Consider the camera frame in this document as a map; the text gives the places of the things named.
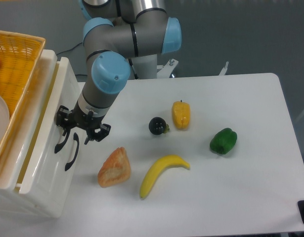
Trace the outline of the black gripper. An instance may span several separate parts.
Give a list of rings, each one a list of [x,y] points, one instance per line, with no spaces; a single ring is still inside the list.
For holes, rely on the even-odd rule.
[[[63,129],[62,136],[66,136],[72,126],[85,130],[87,137],[84,144],[87,145],[89,141],[100,142],[109,135],[111,125],[101,124],[103,118],[95,117],[94,113],[85,114],[76,103],[72,111],[60,105],[55,115],[55,123]]]

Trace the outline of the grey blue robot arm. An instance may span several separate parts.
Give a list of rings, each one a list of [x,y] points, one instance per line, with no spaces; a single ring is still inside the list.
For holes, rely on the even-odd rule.
[[[81,0],[87,81],[73,109],[60,106],[56,125],[68,138],[78,127],[86,141],[101,141],[110,125],[102,120],[132,76],[130,59],[180,49],[181,27],[163,0]]]

